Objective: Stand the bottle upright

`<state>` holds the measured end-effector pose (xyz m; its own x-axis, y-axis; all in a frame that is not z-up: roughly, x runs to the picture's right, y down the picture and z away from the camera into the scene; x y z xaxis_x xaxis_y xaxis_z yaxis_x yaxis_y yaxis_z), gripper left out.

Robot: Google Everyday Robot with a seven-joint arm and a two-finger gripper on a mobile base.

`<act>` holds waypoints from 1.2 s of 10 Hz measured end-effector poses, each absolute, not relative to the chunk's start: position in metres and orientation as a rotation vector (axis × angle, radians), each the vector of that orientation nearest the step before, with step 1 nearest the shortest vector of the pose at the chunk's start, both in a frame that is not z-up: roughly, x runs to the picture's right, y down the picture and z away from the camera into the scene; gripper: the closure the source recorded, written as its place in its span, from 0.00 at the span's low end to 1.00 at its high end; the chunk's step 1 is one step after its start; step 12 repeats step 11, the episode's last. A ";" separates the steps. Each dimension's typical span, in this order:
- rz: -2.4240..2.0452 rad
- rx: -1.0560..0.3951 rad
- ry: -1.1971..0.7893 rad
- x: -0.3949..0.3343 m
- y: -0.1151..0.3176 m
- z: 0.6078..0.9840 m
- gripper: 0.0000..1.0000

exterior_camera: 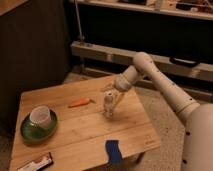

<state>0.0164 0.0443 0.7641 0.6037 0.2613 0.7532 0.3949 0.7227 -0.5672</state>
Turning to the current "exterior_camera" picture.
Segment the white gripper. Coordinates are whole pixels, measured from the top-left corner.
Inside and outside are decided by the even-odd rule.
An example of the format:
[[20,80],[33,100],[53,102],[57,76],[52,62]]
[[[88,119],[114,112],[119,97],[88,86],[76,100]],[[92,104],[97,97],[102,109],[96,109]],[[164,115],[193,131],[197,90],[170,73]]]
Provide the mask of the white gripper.
[[116,106],[122,101],[124,98],[124,94],[118,91],[113,83],[106,84],[101,92],[104,93],[105,96],[112,96],[112,102],[110,104],[110,112],[113,113]]

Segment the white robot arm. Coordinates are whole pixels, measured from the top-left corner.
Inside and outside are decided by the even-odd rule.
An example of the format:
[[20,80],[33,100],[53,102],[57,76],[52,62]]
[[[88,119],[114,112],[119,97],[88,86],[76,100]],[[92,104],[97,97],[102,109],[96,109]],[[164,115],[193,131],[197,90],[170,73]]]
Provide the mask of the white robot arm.
[[213,171],[213,104],[200,104],[164,75],[145,52],[137,52],[133,64],[104,87],[129,91],[145,74],[185,126],[181,171]]

